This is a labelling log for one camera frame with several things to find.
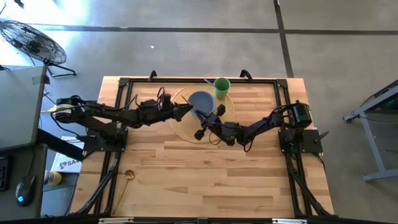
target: keyboard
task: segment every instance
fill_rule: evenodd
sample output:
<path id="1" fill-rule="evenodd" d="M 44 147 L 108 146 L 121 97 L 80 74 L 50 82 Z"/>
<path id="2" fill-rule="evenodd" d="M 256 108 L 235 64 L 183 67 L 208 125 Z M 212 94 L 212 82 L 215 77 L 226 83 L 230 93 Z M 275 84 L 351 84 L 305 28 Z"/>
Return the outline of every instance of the keyboard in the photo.
<path id="1" fill-rule="evenodd" d="M 0 157 L 0 192 L 8 190 L 8 183 L 10 179 L 10 158 Z"/>

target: concrete floor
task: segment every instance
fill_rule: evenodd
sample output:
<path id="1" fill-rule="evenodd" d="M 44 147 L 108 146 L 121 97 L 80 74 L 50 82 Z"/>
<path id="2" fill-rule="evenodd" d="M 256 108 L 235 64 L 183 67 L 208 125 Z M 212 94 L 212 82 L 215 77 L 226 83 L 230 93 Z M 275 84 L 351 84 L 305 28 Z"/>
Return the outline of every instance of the concrete floor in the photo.
<path id="1" fill-rule="evenodd" d="M 42 1 L 51 10 L 34 1 L 24 2 L 22 10 L 10 1 L 0 19 L 74 26 L 278 28 L 271 0 Z M 279 2 L 286 29 L 398 29 L 394 0 Z M 64 66 L 78 73 L 73 78 L 51 79 L 46 90 L 53 99 L 75 94 L 97 99 L 103 76 L 149 75 L 151 70 L 160 76 L 218 77 L 238 76 L 245 68 L 254 77 L 287 77 L 279 34 L 44 32 L 65 49 Z M 330 131 L 323 147 L 335 213 L 397 222 L 398 177 L 362 181 L 363 174 L 377 167 L 361 123 L 345 124 L 341 117 L 397 79 L 398 36 L 287 35 L 287 44 L 294 76 L 305 79 L 315 125 Z M 0 42 L 0 49 L 1 65 L 32 65 L 7 42 Z M 51 106 L 44 99 L 43 107 Z M 42 115 L 42 122 L 46 131 L 69 135 L 55 127 L 48 115 Z M 65 126 L 84 132 L 77 125 Z M 48 168 L 54 156 L 49 153 Z M 390 156 L 398 161 L 398 154 Z M 73 183 L 74 178 L 66 177 L 63 184 Z M 71 188 L 44 193 L 42 213 L 64 214 L 71 193 Z"/>

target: computer mouse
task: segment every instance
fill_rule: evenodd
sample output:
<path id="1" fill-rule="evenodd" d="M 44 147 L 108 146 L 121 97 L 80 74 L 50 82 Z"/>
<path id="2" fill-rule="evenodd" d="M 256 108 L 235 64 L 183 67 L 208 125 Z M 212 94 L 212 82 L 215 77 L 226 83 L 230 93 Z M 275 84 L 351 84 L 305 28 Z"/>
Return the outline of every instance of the computer mouse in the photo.
<path id="1" fill-rule="evenodd" d="M 34 198 L 34 175 L 26 175 L 18 182 L 15 197 L 17 204 L 21 207 L 28 206 Z"/>

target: green cup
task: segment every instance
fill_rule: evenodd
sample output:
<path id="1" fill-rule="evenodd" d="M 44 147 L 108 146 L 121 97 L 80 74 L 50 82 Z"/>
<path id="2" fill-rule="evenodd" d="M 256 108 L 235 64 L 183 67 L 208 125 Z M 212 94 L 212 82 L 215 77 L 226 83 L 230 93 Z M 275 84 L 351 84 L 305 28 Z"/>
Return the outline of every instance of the green cup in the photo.
<path id="1" fill-rule="evenodd" d="M 224 100 L 228 90 L 231 86 L 231 83 L 227 78 L 217 78 L 214 82 L 214 88 L 216 90 L 216 97 L 219 100 Z"/>

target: wooden board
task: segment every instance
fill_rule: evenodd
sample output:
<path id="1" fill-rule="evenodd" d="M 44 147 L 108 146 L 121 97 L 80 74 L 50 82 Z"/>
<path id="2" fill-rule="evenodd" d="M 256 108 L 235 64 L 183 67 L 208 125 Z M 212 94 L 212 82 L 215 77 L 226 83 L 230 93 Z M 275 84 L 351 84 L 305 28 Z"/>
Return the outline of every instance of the wooden board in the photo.
<path id="1" fill-rule="evenodd" d="M 114 106 L 119 78 L 104 77 L 100 103 Z M 288 84 L 291 101 L 308 103 L 303 79 L 291 78 Z M 160 86 L 173 95 L 186 85 L 136 83 L 132 95 L 139 94 L 139 101 L 144 101 L 156 98 Z M 229 96 L 236 110 L 235 122 L 245 125 L 267 116 L 276 107 L 272 85 L 232 84 Z M 96 152 L 83 161 L 72 212 L 81 208 L 97 187 L 103 157 L 103 152 Z M 311 154 L 304 154 L 303 163 L 308 187 L 324 208 L 333 213 L 321 162 Z M 128 169 L 135 172 L 136 178 L 128 184 L 114 216 L 288 218 L 294 215 L 277 129 L 258 136 L 248 153 L 240 145 L 185 142 L 174 134 L 169 122 L 130 129 L 119 167 L 114 206 L 126 183 L 123 174 Z M 107 197 L 108 187 L 104 191 L 104 198 Z M 301 194 L 299 199 L 303 210 Z"/>

